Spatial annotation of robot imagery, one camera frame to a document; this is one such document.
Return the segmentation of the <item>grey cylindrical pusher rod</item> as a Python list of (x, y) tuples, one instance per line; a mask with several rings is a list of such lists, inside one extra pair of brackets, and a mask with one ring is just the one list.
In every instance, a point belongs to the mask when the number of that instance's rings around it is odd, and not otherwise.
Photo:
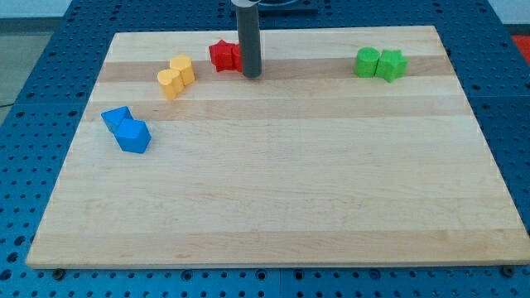
[(262, 73), (258, 1), (234, 0), (243, 75), (256, 79)]

